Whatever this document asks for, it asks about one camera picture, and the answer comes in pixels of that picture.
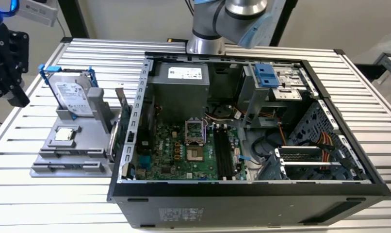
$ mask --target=ram slot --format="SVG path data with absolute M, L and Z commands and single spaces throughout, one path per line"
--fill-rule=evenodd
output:
M 215 153 L 218 160 L 218 176 L 220 180 L 231 180 L 234 176 L 234 166 L 231 160 L 230 142 L 227 136 L 227 129 L 214 129 L 215 137 Z

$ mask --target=hard drive label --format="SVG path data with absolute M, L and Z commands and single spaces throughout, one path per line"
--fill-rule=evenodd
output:
M 76 83 L 56 83 L 56 88 L 68 111 L 82 117 L 91 116 L 92 109 L 83 87 Z

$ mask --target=chip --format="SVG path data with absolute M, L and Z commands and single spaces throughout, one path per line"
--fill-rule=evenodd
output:
M 162 167 L 163 174 L 171 174 L 171 167 Z

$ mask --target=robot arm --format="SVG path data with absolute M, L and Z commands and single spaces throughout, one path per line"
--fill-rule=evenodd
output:
M 28 34 L 8 30 L 3 23 L 3 16 L 14 16 L 18 10 L 19 1 L 12 0 L 11 11 L 0 11 L 0 98 L 24 107 L 30 103 L 22 88 L 22 74 L 28 72 Z
M 263 40 L 272 14 L 267 0 L 195 0 L 194 36 L 187 52 L 224 54 L 224 39 L 251 49 Z

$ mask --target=label sticker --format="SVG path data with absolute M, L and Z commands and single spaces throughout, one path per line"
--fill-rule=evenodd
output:
M 276 121 L 278 121 L 276 118 L 259 117 L 259 123 L 262 127 L 275 127 L 278 124 Z
M 168 69 L 170 79 L 203 79 L 202 68 L 188 67 L 170 67 Z
M 56 83 L 55 85 L 68 111 L 82 117 L 91 116 L 92 109 L 83 87 L 78 83 Z
M 160 208 L 162 221 L 202 221 L 204 208 Z
M 236 114 L 235 114 L 235 119 L 240 119 L 240 116 L 242 116 L 242 112 L 239 112 L 238 110 L 236 110 Z

